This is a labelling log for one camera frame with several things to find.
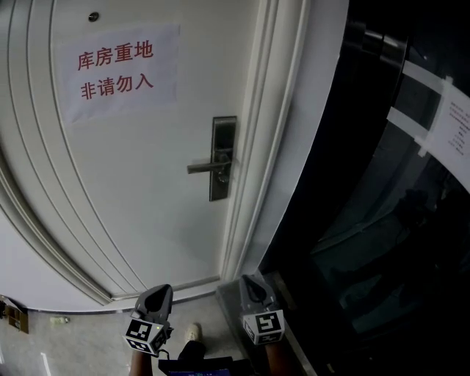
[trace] white wall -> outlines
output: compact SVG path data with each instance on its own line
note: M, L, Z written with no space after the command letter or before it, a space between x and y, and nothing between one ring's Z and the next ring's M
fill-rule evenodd
M0 294L31 309L94 310L101 307L55 272L0 211Z
M348 0L312 0L291 112L242 273L253 274L271 243L302 173L330 92Z

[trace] paper sign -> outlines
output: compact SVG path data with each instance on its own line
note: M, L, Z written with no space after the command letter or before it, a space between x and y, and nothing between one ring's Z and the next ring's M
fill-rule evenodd
M176 102L179 25L103 32L57 47L65 124Z
M426 148L470 192L470 98L444 82L441 100Z

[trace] floor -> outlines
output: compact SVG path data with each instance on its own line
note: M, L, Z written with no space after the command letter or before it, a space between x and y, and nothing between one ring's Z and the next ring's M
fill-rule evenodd
M51 324L52 316L30 312L29 335L0 320L1 376L129 374L132 350L121 337L129 312L70 315L64 325ZM171 359L183 349L184 332L191 322L202 325L207 358L242 358L215 296L175 304L169 321L175 330L163 348ZM153 374L163 375L157 371L157 360L152 361Z

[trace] shoe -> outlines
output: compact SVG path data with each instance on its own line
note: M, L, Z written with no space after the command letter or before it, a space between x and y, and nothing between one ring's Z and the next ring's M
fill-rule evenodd
M203 341L203 330L200 325L193 322L187 329L184 336L185 343L189 341L202 342Z

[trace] door handle plate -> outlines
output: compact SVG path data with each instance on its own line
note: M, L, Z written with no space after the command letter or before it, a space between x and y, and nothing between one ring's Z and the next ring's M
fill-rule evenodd
M210 172L209 201L228 197L230 173L234 156L236 116L214 117L210 163L191 164L188 173Z

